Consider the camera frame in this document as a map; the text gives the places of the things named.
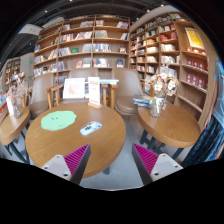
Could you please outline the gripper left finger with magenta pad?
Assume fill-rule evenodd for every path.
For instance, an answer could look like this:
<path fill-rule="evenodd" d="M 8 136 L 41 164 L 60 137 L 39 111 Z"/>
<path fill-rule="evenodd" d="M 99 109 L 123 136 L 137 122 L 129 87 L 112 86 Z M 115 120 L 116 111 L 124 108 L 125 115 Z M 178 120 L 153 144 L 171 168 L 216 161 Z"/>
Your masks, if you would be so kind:
<path fill-rule="evenodd" d="M 42 169 L 79 185 L 90 155 L 91 147 L 86 144 L 65 156 L 55 155 Z"/>

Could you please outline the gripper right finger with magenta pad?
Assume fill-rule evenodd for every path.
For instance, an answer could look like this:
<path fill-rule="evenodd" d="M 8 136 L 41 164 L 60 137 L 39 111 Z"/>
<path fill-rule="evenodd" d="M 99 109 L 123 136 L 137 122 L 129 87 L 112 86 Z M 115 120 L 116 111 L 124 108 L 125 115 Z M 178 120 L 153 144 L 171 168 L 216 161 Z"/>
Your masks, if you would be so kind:
<path fill-rule="evenodd" d="M 137 144 L 132 145 L 132 155 L 144 185 L 182 169 L 167 154 L 156 154 Z"/>

